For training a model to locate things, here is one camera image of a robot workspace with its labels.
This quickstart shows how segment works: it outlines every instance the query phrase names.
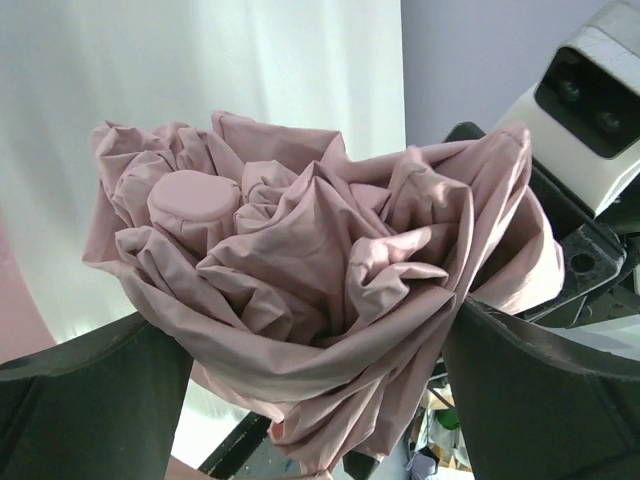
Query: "camera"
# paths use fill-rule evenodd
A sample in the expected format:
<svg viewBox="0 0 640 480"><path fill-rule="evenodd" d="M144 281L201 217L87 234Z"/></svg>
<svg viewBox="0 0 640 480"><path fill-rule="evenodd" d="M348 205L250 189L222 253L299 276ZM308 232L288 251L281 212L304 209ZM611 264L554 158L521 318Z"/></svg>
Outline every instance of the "camera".
<svg viewBox="0 0 640 480"><path fill-rule="evenodd" d="M497 126L514 121L592 216L616 202L640 172L640 11L615 1L591 17Z"/></svg>

